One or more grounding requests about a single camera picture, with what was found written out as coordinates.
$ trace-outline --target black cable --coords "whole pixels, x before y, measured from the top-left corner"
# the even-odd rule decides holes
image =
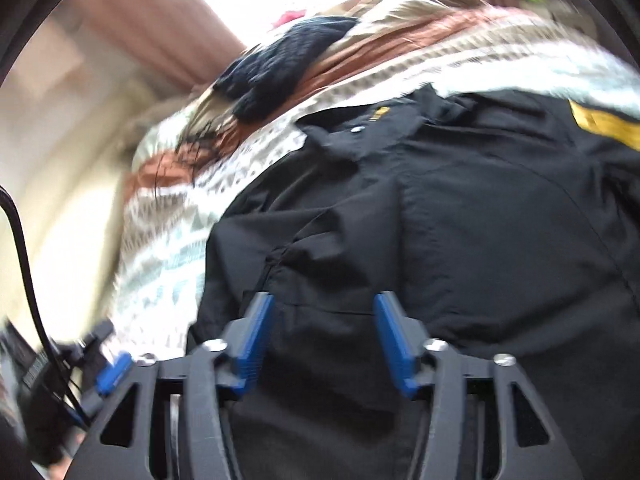
[[[82,406],[80,406],[80,402],[71,391],[71,388],[66,381],[65,371],[62,364],[58,361],[53,350],[53,346],[51,345],[51,341],[49,341],[49,337],[47,336],[47,332],[44,330],[40,311],[38,310],[38,303],[36,302],[36,294],[33,289],[33,280],[31,279],[31,269],[29,266],[29,255],[27,254],[27,245],[24,241],[24,232],[22,230],[22,223],[20,222],[20,215],[18,214],[18,208],[15,206],[11,195],[9,195],[2,186],[0,186],[0,207],[4,210],[6,217],[9,220],[12,234],[14,235],[15,250],[18,253],[18,262],[20,263],[20,272],[22,273],[24,293],[27,296],[31,319],[33,319],[33,324],[36,327],[36,332],[38,333],[38,338],[40,339],[44,353],[47,355],[49,362],[51,362],[57,370],[60,381],[65,388],[65,395],[71,401],[71,404],[75,408],[80,419],[82,419],[82,422],[89,427],[91,422],[82,409]]]

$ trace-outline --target beige wall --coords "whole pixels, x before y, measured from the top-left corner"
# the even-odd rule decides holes
[[[90,323],[110,278],[120,241],[120,186],[130,162],[116,137],[156,99],[131,59],[82,26],[68,36],[83,58],[80,70],[44,92],[31,91],[15,74],[0,88],[0,184],[18,203],[43,321],[58,339],[73,338]],[[55,62],[46,46],[37,52]],[[5,315],[36,343],[0,215]]]

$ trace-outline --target clothing tag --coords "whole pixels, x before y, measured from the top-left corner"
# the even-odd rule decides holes
[[[386,114],[391,108],[388,106],[381,106],[376,112],[369,118],[369,121],[377,121],[380,117]]]
[[[640,152],[640,124],[630,123],[607,112],[590,110],[573,101],[569,101],[569,104],[574,113],[575,122],[583,130],[616,139]]]

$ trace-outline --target curtain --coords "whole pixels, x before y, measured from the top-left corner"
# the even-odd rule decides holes
[[[244,45],[203,0],[68,0],[87,25],[176,86],[213,82]]]

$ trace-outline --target silver bolt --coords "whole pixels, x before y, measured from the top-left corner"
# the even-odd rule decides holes
[[[222,352],[228,344],[224,339],[209,339],[202,343],[202,346],[209,350],[209,352]]]
[[[511,354],[496,354],[494,356],[494,363],[498,366],[513,366],[516,364],[516,358]]]
[[[136,363],[139,366],[153,366],[158,362],[158,358],[153,354],[142,354]]]
[[[449,343],[442,339],[427,339],[423,346],[425,349],[431,350],[432,352],[444,352],[449,348]]]

